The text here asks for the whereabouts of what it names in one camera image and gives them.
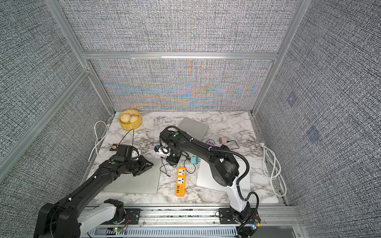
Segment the orange power strip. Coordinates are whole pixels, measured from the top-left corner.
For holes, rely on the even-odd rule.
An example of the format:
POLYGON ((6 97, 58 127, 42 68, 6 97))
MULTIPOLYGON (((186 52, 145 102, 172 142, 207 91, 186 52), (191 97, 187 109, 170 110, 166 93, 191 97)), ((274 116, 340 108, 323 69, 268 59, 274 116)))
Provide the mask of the orange power strip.
POLYGON ((179 167, 177 169, 175 195, 176 197, 184 197, 186 189, 186 169, 185 167, 179 167))

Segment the steamed bun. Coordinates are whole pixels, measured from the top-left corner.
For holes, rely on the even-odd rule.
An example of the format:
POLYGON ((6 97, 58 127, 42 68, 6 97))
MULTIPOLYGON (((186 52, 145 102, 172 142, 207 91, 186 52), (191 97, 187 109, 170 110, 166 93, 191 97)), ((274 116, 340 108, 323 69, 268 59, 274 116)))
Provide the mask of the steamed bun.
POLYGON ((135 123, 138 119, 139 119, 139 116, 137 115, 130 116, 129 124, 135 123))
POLYGON ((127 113, 121 114, 119 117, 120 122, 122 124, 129 124, 130 118, 131 118, 131 115, 127 113))

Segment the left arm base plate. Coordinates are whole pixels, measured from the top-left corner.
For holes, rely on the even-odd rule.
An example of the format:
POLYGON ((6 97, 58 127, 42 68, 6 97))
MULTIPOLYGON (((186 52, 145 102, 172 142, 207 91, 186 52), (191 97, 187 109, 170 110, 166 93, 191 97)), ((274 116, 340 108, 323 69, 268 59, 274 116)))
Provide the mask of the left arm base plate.
POLYGON ((140 220, 140 213, 141 209, 139 208, 117 209, 112 223, 115 225, 137 225, 140 220))

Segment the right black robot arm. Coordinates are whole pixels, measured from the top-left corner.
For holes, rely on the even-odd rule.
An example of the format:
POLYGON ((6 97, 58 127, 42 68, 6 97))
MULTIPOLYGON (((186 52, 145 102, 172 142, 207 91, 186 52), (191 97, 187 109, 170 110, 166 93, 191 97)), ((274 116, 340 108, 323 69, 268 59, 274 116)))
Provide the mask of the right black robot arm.
POLYGON ((250 165, 241 154, 226 145, 212 146, 195 139, 176 126, 168 126, 159 135, 159 144, 165 143, 169 150, 166 161, 177 165, 182 156, 189 153, 203 159, 209 165, 213 179, 227 188, 233 219, 241 224, 248 223, 257 213, 259 196, 251 191, 243 197, 240 182, 249 175, 250 165))

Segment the yellow wooden steamer basket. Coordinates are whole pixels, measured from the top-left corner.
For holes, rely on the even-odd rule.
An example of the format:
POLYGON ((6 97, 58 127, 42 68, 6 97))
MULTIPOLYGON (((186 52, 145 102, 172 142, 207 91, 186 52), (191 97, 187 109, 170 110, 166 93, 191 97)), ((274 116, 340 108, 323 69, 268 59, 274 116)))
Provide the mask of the yellow wooden steamer basket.
POLYGON ((118 121, 122 129, 126 131, 137 129, 142 125, 141 114, 135 109, 129 109, 122 112, 118 117, 118 121))

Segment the purple power strip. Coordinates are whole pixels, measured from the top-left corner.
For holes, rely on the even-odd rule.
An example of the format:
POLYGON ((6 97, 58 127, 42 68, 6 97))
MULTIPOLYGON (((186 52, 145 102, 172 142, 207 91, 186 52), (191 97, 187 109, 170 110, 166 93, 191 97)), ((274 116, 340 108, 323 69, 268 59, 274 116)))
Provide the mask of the purple power strip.
POLYGON ((209 140, 206 142, 208 146, 221 147, 221 144, 216 143, 214 140, 209 140))

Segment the small black snack packet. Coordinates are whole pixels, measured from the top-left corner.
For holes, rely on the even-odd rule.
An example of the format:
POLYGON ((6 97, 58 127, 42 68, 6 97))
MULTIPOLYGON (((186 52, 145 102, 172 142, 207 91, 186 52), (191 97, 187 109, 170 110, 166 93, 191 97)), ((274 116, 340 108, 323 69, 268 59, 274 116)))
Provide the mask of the small black snack packet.
POLYGON ((110 148, 110 151, 117 151, 118 150, 118 147, 119 145, 118 144, 113 144, 110 148))

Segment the pink charger plug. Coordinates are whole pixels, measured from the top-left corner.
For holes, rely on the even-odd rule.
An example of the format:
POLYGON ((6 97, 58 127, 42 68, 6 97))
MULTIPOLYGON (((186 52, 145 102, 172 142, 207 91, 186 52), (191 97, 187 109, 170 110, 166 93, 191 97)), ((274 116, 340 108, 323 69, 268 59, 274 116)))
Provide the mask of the pink charger plug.
POLYGON ((220 137, 219 138, 219 143, 220 144, 226 144, 227 143, 227 139, 225 137, 220 137))

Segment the silver laptop front left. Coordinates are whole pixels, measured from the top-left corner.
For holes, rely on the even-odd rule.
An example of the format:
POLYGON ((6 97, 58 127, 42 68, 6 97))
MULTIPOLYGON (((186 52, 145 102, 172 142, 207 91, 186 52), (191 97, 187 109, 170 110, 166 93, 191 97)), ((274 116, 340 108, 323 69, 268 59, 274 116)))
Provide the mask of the silver laptop front left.
POLYGON ((103 191, 114 193, 156 194, 161 174, 161 161, 159 159, 153 159, 151 162, 153 163, 151 169, 135 177, 132 174, 122 174, 111 184, 107 185, 103 191))

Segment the aluminium front rail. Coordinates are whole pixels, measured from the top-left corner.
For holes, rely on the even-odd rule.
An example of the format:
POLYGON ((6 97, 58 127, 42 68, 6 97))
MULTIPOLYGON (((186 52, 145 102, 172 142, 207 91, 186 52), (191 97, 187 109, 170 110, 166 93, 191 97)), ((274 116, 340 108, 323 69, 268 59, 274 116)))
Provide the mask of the aluminium front rail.
POLYGON ((220 224, 221 205, 125 206, 141 209, 137 225, 105 222, 81 238, 307 238, 296 207, 261 205, 260 222, 220 224))

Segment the silver laptop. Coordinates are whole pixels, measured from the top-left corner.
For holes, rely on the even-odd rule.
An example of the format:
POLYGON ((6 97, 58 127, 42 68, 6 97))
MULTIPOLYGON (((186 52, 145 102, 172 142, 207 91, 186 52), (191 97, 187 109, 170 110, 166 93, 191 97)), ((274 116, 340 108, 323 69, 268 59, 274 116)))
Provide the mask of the silver laptop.
POLYGON ((103 191, 114 193, 156 194, 161 174, 161 161, 159 159, 153 159, 151 162, 153 163, 151 169, 135 177, 132 174, 122 174, 111 184, 107 185, 103 191))
POLYGON ((183 118, 178 125, 178 128, 188 133, 194 139, 202 141, 209 129, 209 126, 190 118, 183 118))
MULTIPOLYGON (((200 162, 200 167, 199 167, 196 185, 204 187, 204 188, 210 188, 210 189, 226 192, 226 187, 221 186, 220 184, 218 184, 214 180, 212 173, 211 173, 211 170, 210 170, 210 166, 204 160, 201 160, 201 162, 200 162)), ((241 188, 242 195, 248 194, 251 191, 250 173, 248 173, 240 181, 240 188, 241 188)))

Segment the right steamed bun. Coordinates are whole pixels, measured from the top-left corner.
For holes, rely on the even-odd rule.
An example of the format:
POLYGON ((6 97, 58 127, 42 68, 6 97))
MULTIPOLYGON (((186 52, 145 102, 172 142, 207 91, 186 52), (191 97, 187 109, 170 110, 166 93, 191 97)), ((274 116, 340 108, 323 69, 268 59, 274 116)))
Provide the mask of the right steamed bun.
POLYGON ((139 116, 137 115, 130 116, 129 124, 135 123, 138 119, 139 119, 139 116))

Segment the silver laptop at back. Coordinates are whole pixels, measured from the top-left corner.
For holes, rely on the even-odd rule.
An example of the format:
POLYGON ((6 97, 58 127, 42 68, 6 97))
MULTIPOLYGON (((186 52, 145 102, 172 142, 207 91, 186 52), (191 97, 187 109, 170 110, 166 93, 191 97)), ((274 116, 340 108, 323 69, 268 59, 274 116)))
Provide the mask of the silver laptop at back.
POLYGON ((194 139, 202 141, 209 129, 209 126, 190 118, 183 118, 178 125, 178 128, 188 133, 194 139))

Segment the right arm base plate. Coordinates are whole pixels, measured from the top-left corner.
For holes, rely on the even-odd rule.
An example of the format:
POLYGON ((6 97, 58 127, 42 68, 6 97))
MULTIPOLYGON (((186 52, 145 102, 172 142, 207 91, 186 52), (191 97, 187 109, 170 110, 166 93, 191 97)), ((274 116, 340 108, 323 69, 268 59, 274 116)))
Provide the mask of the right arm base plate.
POLYGON ((233 208, 219 208, 217 214, 220 224, 243 224, 248 220, 248 224, 260 222, 258 212, 253 207, 242 212, 237 212, 233 208))

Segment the left steamed bun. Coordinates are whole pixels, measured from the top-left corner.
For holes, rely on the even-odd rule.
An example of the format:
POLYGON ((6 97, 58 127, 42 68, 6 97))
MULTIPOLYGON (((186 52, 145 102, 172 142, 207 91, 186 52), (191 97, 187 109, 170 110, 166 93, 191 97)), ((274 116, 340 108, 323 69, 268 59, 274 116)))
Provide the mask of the left steamed bun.
POLYGON ((129 124, 130 118, 131 118, 131 115, 127 113, 121 114, 119 117, 120 122, 122 124, 129 124))

